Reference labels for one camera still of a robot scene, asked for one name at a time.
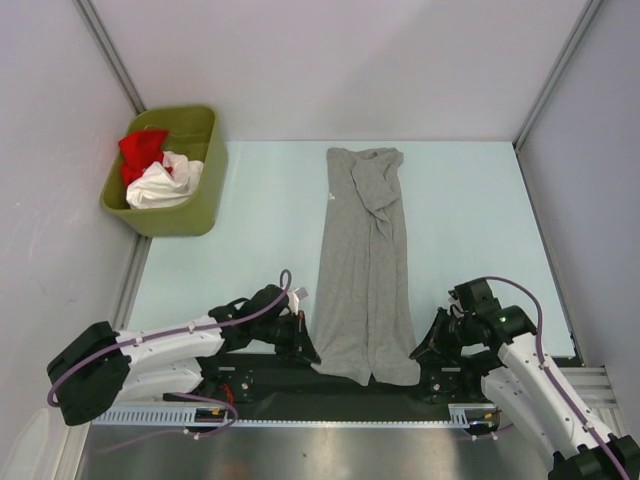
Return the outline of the grey t shirt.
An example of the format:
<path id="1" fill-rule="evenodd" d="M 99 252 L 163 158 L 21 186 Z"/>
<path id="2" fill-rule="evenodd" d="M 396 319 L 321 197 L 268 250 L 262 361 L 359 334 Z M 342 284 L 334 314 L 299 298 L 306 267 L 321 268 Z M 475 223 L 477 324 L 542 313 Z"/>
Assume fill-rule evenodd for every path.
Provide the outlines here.
<path id="1" fill-rule="evenodd" d="M 415 386 L 421 370 L 409 308 L 407 232 L 395 148 L 327 152 L 329 198 L 312 342 L 315 370 Z"/>

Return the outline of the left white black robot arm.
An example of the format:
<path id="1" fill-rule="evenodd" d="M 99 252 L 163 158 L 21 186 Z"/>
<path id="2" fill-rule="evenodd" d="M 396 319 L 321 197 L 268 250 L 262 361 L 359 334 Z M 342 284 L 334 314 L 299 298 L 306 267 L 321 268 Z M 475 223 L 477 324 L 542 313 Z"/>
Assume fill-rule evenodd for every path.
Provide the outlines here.
<path id="1" fill-rule="evenodd" d="M 258 340 L 278 356 L 307 365 L 320 356 L 309 337 L 305 315 L 288 307 L 253 313 L 235 306 L 172 329 L 116 331 L 108 323 L 88 327 L 47 366 L 47 403 L 69 426 L 96 419 L 113 405 L 152 397 L 231 398 L 221 380 L 217 356 Z"/>

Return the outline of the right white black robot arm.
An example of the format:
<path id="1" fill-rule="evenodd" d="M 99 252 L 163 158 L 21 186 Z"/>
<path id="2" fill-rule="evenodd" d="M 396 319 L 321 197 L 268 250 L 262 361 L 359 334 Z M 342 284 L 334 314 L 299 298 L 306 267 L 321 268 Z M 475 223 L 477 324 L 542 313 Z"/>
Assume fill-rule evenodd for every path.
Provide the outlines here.
<path id="1" fill-rule="evenodd" d="M 638 478 L 638 443 L 615 434 L 580 398 L 522 308 L 497 301 L 459 314 L 440 308 L 411 357 L 458 364 L 463 393 L 502 410 L 536 448 L 549 478 Z"/>

